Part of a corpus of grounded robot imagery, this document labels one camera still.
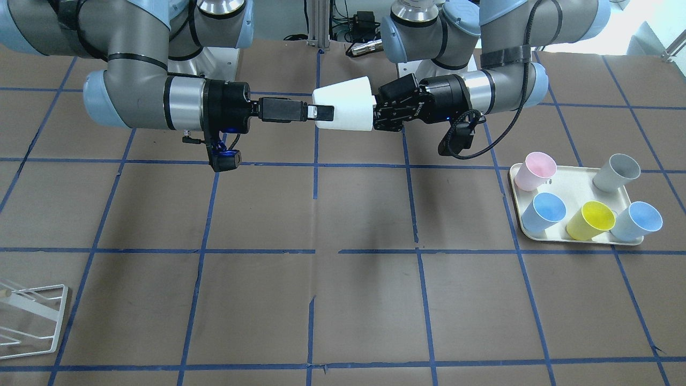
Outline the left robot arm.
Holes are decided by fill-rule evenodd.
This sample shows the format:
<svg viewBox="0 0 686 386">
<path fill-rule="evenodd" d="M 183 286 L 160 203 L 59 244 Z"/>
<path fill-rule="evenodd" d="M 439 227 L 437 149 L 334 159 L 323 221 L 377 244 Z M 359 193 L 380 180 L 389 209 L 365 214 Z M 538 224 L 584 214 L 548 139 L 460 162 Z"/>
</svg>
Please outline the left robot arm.
<svg viewBox="0 0 686 386">
<path fill-rule="evenodd" d="M 404 122 L 456 119 L 534 107 L 547 94 L 546 69 L 532 47 L 585 41 L 608 24 L 608 1 L 396 1 L 381 22 L 387 58 L 424 61 L 439 69 L 419 80 L 408 75 L 379 88 L 376 130 L 397 132 Z"/>
</svg>

